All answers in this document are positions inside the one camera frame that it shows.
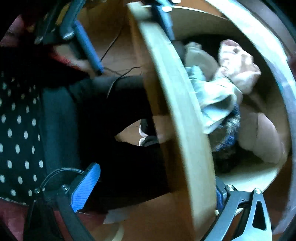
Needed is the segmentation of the beige sock pair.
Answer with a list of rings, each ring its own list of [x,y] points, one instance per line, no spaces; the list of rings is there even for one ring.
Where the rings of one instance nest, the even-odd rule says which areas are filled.
[[[185,51],[185,67],[199,66],[206,79],[210,80],[219,68],[214,57],[202,50],[202,45],[196,42],[189,42],[185,46]]]

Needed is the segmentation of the cream socks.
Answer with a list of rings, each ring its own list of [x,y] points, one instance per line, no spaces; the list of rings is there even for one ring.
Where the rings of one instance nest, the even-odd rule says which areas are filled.
[[[263,113],[241,108],[238,143],[266,163],[278,164],[283,157],[281,138],[272,121]]]

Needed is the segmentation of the wooden cabinet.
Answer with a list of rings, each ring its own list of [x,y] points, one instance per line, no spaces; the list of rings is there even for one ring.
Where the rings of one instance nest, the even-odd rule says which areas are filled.
[[[272,240],[263,192],[295,147],[295,79],[278,38],[238,1],[220,12],[127,5],[169,190],[152,240]]]

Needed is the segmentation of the polka dot garment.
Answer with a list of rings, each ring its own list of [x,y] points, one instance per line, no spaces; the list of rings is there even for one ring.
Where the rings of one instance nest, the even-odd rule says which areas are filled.
[[[30,204],[45,178],[40,101],[34,85],[1,72],[1,198]]]

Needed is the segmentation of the pink white sock bundle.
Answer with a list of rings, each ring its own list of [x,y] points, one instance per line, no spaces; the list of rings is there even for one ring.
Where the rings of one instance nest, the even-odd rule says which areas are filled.
[[[220,67],[214,77],[228,78],[243,94],[250,94],[261,76],[253,57],[233,40],[224,40],[218,51]]]

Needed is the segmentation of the light blue sock pair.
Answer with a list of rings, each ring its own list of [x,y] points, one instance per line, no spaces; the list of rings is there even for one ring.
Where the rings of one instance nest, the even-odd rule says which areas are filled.
[[[207,80],[199,66],[186,67],[203,116],[203,132],[212,133],[241,104],[242,92],[226,77]]]

